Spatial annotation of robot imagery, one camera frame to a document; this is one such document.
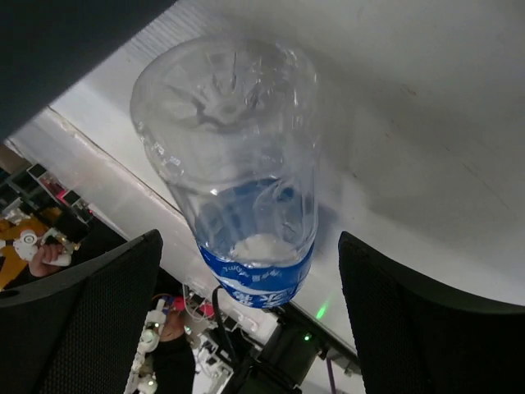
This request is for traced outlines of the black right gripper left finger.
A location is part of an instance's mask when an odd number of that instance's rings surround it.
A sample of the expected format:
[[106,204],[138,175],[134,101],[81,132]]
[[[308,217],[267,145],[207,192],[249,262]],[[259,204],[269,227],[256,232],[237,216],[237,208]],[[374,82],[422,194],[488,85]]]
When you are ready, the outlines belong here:
[[162,257],[151,230],[1,294],[3,393],[123,393]]

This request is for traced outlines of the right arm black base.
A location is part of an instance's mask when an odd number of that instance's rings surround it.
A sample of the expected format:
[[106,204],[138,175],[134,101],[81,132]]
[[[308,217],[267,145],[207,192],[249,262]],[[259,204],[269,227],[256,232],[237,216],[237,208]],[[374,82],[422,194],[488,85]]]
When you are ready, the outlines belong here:
[[290,304],[270,312],[277,316],[276,329],[259,353],[235,369],[224,393],[301,393],[314,360],[326,354],[327,335],[305,313]]

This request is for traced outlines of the blue label plastic bottle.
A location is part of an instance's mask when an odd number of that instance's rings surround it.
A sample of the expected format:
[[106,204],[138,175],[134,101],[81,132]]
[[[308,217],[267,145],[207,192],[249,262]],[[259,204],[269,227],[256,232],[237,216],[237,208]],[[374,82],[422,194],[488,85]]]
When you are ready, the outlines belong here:
[[204,262],[242,305],[290,302],[318,226],[317,73],[285,42],[203,36],[139,75],[130,118]]

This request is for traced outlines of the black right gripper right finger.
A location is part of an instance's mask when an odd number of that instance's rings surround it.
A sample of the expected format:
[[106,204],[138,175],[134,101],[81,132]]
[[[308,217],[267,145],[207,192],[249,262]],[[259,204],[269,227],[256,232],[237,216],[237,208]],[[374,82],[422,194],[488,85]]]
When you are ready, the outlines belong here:
[[344,231],[339,269],[368,393],[522,393],[524,308],[453,288]]

